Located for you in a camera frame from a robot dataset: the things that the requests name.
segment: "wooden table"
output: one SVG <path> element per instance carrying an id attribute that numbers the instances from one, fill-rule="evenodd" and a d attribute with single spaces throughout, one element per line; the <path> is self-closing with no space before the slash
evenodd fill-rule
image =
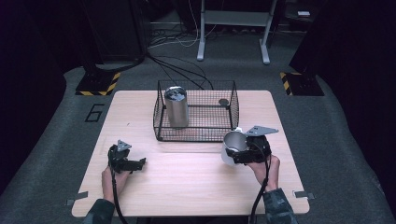
<path id="1" fill-rule="evenodd" d="M 269 91 L 238 91 L 239 127 L 254 125 L 278 129 L 267 134 L 274 155 L 281 160 L 279 186 L 296 214 L 308 212 L 306 198 L 292 192 L 304 190 L 282 124 Z M 156 91 L 117 91 L 108 110 L 72 214 L 85 217 L 95 200 L 102 198 L 101 173 L 107 152 L 120 139 L 132 145 L 129 160 L 147 158 L 135 171 L 120 196 L 126 217 L 249 215 L 260 185 L 251 169 L 229 166 L 220 156 L 222 143 L 159 142 L 153 131 Z M 257 214 L 264 213 L 263 202 Z"/>

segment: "yellow and black warning tape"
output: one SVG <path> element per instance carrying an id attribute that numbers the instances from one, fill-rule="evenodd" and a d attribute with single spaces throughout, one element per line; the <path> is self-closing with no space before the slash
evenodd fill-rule
<path id="1" fill-rule="evenodd" d="M 117 81 L 119 80 L 120 73 L 114 75 L 111 83 L 106 91 L 76 91 L 76 95 L 110 95 L 113 92 L 114 88 L 116 88 Z"/>
<path id="2" fill-rule="evenodd" d="M 285 88 L 286 94 L 293 95 L 293 92 L 291 91 L 290 84 L 286 76 L 287 74 L 300 75 L 300 73 L 284 73 L 284 72 L 280 73 L 280 78 L 282 78 L 283 87 Z"/>

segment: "black cable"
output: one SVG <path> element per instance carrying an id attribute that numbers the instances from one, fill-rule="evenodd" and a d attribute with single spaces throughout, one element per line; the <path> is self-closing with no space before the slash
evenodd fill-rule
<path id="1" fill-rule="evenodd" d="M 253 144 L 256 148 L 260 149 L 255 143 L 251 143 L 251 144 Z M 262 198 L 262 195 L 264 194 L 265 187 L 267 187 L 268 175 L 269 175 L 270 167 L 271 167 L 271 154 L 269 155 L 270 163 L 268 164 L 268 160 L 267 160 L 267 158 L 265 158 L 265 155 L 262 152 L 262 150 L 260 150 L 260 152 L 264 156 L 264 163 L 265 163 L 265 168 L 266 168 L 266 170 L 265 170 L 265 178 L 262 181 L 262 187 L 260 188 L 259 193 L 257 194 L 256 200 L 254 201 L 253 207 L 251 208 L 250 217 L 248 219 L 248 223 L 249 224 L 255 224 L 256 223 L 255 216 L 256 216 L 257 205 L 259 204 L 259 201 Z"/>
<path id="2" fill-rule="evenodd" d="M 200 85 L 200 84 L 196 83 L 194 80 L 190 79 L 189 77 L 185 76 L 185 75 L 182 74 L 181 72 L 177 71 L 177 69 L 180 69 L 180 70 L 182 70 L 182 71 L 185 71 L 185 72 L 188 72 L 188 73 L 192 73 L 192 74 L 195 74 L 196 76 L 202 77 L 204 80 L 206 80 L 206 81 L 211 85 L 211 88 L 212 88 L 212 90 L 213 90 L 213 85 L 212 85 L 212 83 L 211 83 L 206 77 L 204 77 L 204 76 L 202 76 L 202 75 L 199 75 L 199 74 L 197 74 L 197 73 L 194 73 L 194 72 L 192 72 L 192 71 L 189 71 L 189 70 L 186 70 L 186 69 L 177 67 L 177 66 L 172 65 L 172 64 L 170 64 L 170 63 L 164 62 L 164 61 L 162 61 L 162 60 L 159 60 L 159 59 L 157 59 L 157 58 L 151 56 L 150 54 L 148 54 L 147 56 L 148 56 L 148 58 L 150 58 L 152 61 L 154 61 L 155 63 L 157 63 L 162 69 L 163 69 L 164 67 L 166 67 L 166 68 L 168 68 L 168 69 L 170 69 L 170 70 L 172 70 L 172 71 L 178 73 L 179 75 L 183 76 L 183 77 L 186 78 L 188 81 L 190 81 L 191 83 L 193 83 L 194 85 L 196 85 L 196 86 L 197 86 L 199 89 L 201 89 L 201 90 L 204 89 L 204 88 L 202 87 L 202 84 Z"/>
<path id="3" fill-rule="evenodd" d="M 156 60 L 158 60 L 158 61 L 161 62 L 161 63 L 164 63 L 164 64 L 167 64 L 167 65 L 169 65 L 169 66 L 172 66 L 172 67 L 174 67 L 174 68 L 180 69 L 180 70 L 182 70 L 182 71 L 184 71 L 184 72 L 188 72 L 188 73 L 191 73 L 191 74 L 194 74 L 194 75 L 196 75 L 196 76 L 198 76 L 198 77 L 203 78 L 204 80 L 206 80 L 206 81 L 209 83 L 209 85 L 210 85 L 210 87 L 212 88 L 212 90 L 214 90 L 214 89 L 213 89 L 212 83 L 206 78 L 206 76 L 202 76 L 202 75 L 200 75 L 200 74 L 198 74 L 198 73 L 194 73 L 194 72 L 189 71 L 189 70 L 186 70 L 186 69 L 184 69 L 184 68 L 177 67 L 177 66 L 175 66 L 175 65 L 172 65 L 172 64 L 170 64 L 170 63 L 164 62 L 164 61 L 159 60 L 159 59 L 156 59 Z"/>
<path id="4" fill-rule="evenodd" d="M 113 169 L 111 162 L 109 162 L 110 172 L 111 172 L 111 181 L 113 184 L 113 196 L 114 196 L 114 205 L 116 206 L 117 214 L 119 214 L 119 218 L 123 224 L 128 224 L 125 220 L 125 217 L 122 215 L 120 204 L 119 204 L 119 197 L 117 194 L 117 181 L 116 181 L 116 171 Z"/>

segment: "gray carpet floor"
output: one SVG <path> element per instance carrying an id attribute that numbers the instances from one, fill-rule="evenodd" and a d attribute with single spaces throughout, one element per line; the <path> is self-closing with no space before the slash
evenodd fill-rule
<path id="1" fill-rule="evenodd" d="M 350 134 L 343 110 L 332 90 L 318 77 L 325 96 L 288 96 L 279 76 L 293 72 L 288 66 L 303 34 L 277 33 L 269 48 L 271 63 L 264 65 L 259 35 L 218 35 L 206 42 L 205 60 L 196 61 L 198 42 L 160 45 L 148 51 L 164 61 L 209 79 L 232 79 L 238 90 L 267 90 L 273 94 L 291 153 L 304 188 L 316 199 L 300 223 L 396 223 L 386 198 L 357 143 Z M 73 199 L 89 164 L 112 97 L 77 96 L 82 68 L 64 77 L 64 99 L 29 158 L 0 198 L 0 223 L 80 223 L 71 215 Z M 181 78 L 171 73 L 172 78 Z M 156 90 L 168 79 L 150 59 L 121 72 L 115 91 Z M 103 113 L 98 122 L 84 122 L 94 104 Z M 136 223 L 135 217 L 128 217 Z M 113 223 L 120 223 L 115 217 Z"/>

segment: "silver canister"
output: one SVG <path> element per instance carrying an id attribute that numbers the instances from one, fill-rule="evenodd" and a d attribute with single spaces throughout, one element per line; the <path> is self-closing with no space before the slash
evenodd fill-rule
<path id="1" fill-rule="evenodd" d="M 164 96 L 170 126 L 173 128 L 187 127 L 189 125 L 189 107 L 186 90 L 179 86 L 169 87 Z"/>

